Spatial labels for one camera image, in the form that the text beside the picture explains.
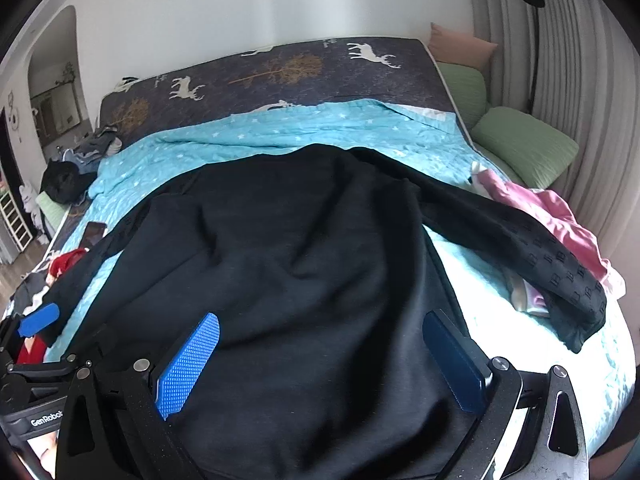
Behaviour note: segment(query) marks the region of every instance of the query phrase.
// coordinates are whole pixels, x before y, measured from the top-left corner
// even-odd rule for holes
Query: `sweatshirt sleeve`
[[[540,222],[519,209],[450,186],[367,148],[356,158],[415,186],[422,222],[458,245],[489,256],[545,298],[559,339],[578,353],[605,322],[603,287]]]
[[[44,328],[38,335],[47,346],[53,345],[65,327],[69,317],[82,299],[82,295],[100,270],[100,266],[112,256],[124,250],[134,237],[149,212],[156,197],[167,193],[188,192],[198,170],[180,174],[158,187],[131,211],[129,211],[107,235],[88,251],[73,267],[53,284],[42,299],[42,304],[55,303],[60,309],[58,320]]]

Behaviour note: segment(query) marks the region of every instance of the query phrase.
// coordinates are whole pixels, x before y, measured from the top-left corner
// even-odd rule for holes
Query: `light blue blanket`
[[[137,202],[178,174],[257,153],[289,153],[315,142],[373,148],[461,187],[468,187],[475,160],[502,174],[468,146],[453,114],[373,100],[252,112],[159,132],[104,160],[89,190],[94,202],[64,250],[78,246],[87,222],[105,222],[113,228]],[[580,354],[573,354],[558,341],[548,322],[513,309],[499,270],[472,251],[433,232],[430,235],[469,331],[487,355],[507,357],[521,370],[546,372],[553,364],[569,370],[589,452],[595,452],[615,425],[636,376],[631,338],[616,301],[609,301],[603,329],[585,343]],[[57,360],[65,351],[116,259],[102,266],[47,360]]]

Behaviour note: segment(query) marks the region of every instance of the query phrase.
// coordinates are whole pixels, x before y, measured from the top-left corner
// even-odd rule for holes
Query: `smartphone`
[[[82,234],[79,247],[83,249],[91,249],[95,244],[102,240],[106,230],[107,224],[103,224],[102,222],[88,222],[84,228],[84,233]]]

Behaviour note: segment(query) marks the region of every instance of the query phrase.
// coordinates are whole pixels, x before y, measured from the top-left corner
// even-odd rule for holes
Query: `blue gripper pad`
[[[486,386],[491,380],[488,357],[439,309],[424,316],[422,336],[460,408],[481,416],[488,402]]]
[[[20,337],[35,336],[44,327],[49,326],[60,317],[60,309],[55,303],[41,306],[25,317],[18,327]]]
[[[219,339],[218,318],[207,314],[162,372],[158,378],[156,407],[164,420],[182,409]]]

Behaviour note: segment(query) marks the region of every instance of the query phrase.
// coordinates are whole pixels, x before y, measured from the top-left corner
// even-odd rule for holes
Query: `pink garment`
[[[545,226],[608,292],[616,298],[624,294],[624,280],[611,262],[600,256],[595,235],[575,221],[569,206],[557,193],[534,192],[513,182],[503,182],[493,170],[480,171],[475,177],[496,202],[520,209]]]

